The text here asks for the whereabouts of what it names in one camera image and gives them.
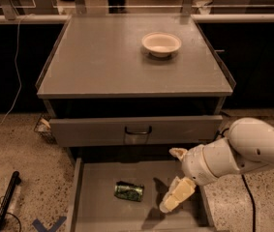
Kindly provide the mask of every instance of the green can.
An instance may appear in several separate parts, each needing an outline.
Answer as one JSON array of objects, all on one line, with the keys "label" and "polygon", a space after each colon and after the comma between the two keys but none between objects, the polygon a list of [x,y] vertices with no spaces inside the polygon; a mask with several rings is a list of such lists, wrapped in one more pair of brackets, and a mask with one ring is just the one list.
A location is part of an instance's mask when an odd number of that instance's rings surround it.
[{"label": "green can", "polygon": [[140,202],[142,200],[143,193],[143,185],[137,186],[127,182],[117,182],[115,186],[114,196],[121,199]]}]

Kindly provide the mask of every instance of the white bowl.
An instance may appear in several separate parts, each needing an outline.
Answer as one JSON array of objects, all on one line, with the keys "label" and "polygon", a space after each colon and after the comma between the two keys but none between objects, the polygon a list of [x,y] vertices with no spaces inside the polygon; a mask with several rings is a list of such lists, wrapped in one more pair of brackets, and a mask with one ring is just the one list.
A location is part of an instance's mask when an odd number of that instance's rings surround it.
[{"label": "white bowl", "polygon": [[182,45],[176,36],[167,33],[150,33],[142,39],[142,44],[155,57],[168,57]]}]

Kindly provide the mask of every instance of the blue floor marking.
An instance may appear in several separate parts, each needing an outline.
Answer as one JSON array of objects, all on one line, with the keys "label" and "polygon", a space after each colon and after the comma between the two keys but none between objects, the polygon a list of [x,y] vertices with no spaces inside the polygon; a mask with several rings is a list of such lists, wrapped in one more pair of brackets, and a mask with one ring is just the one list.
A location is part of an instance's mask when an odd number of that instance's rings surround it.
[{"label": "blue floor marking", "polygon": [[55,224],[52,225],[52,227],[47,230],[38,219],[35,219],[32,222],[32,225],[36,228],[38,232],[56,232],[58,228],[65,222],[67,218],[66,217],[60,217]]}]

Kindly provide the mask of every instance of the closed drawer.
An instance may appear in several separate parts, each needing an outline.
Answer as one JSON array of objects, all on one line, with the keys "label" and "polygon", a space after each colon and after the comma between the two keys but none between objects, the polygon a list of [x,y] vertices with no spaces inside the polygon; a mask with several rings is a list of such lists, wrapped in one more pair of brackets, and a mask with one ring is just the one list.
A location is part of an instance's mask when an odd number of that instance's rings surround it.
[{"label": "closed drawer", "polygon": [[52,119],[62,147],[200,143],[214,139],[222,116]]}]

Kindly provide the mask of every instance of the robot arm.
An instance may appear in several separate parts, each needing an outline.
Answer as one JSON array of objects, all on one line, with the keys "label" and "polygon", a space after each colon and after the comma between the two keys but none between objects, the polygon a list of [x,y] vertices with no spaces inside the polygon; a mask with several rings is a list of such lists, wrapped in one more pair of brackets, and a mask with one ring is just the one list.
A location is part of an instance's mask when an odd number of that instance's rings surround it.
[{"label": "robot arm", "polygon": [[[229,128],[228,138],[187,151],[172,148],[170,153],[181,160],[185,178],[173,181],[160,209],[172,211],[183,198],[195,191],[195,186],[216,182],[228,174],[245,174],[274,168],[274,128],[261,120],[243,118]],[[190,185],[183,193],[183,185]]]}]

